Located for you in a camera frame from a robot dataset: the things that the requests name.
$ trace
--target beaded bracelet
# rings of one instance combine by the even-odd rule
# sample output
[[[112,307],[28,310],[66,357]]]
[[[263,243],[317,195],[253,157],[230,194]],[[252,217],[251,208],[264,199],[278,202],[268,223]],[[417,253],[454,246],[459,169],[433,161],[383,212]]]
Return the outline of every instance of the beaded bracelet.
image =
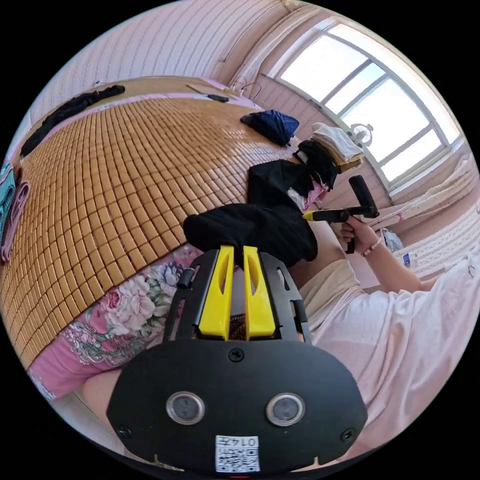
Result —
[[[370,248],[367,248],[362,254],[362,257],[366,257],[373,249],[376,249],[382,243],[382,239],[379,238]]]

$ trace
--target skin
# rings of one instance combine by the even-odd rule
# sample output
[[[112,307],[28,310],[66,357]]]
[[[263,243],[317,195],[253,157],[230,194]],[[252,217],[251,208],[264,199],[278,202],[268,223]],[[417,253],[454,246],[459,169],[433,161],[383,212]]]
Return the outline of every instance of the skin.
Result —
[[[319,253],[313,261],[302,260],[290,269],[293,281],[299,289],[332,262],[347,258],[339,239],[326,222],[310,222],[310,227],[315,234]],[[368,225],[354,217],[350,217],[348,222],[342,225],[340,237],[345,243],[355,238],[355,251],[359,254],[363,254],[378,240],[377,234]],[[383,289],[387,292],[398,292],[400,290],[408,292],[428,291],[436,281],[435,278],[422,282],[383,245],[378,245],[365,259]],[[301,334],[298,334],[298,340],[304,341]],[[88,379],[82,388],[82,395],[90,409],[109,428],[112,427],[107,419],[106,411],[120,374],[120,369],[101,373]],[[306,469],[316,468],[317,466],[318,463],[314,463]]]

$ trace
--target qr code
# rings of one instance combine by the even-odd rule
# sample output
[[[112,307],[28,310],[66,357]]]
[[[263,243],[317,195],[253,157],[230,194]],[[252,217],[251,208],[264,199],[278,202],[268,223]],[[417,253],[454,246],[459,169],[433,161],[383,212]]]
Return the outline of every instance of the qr code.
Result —
[[[221,436],[215,438],[217,472],[259,472],[259,438],[257,436]]]

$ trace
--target pink floral bedsheet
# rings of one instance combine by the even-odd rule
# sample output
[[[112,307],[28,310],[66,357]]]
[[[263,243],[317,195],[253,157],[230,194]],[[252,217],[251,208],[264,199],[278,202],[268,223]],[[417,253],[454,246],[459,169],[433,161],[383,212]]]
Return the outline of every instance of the pink floral bedsheet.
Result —
[[[177,281],[201,255],[186,244],[107,292],[68,325],[28,369],[51,401],[90,377],[126,363],[152,341],[161,341]]]

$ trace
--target person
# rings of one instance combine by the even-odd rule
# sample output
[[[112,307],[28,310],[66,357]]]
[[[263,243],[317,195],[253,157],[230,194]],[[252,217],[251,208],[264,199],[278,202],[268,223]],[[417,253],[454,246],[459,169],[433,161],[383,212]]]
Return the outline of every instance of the person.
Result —
[[[440,276],[422,281],[365,223],[350,217],[342,241],[355,239],[381,290],[360,287],[339,239],[326,222],[311,222],[318,255],[290,269],[303,298],[312,344],[340,360],[355,378],[368,420],[337,462],[387,443],[408,427],[459,362],[480,310],[480,243]],[[86,381],[82,394],[109,426],[106,410],[120,370]],[[317,468],[313,463],[306,469]]]

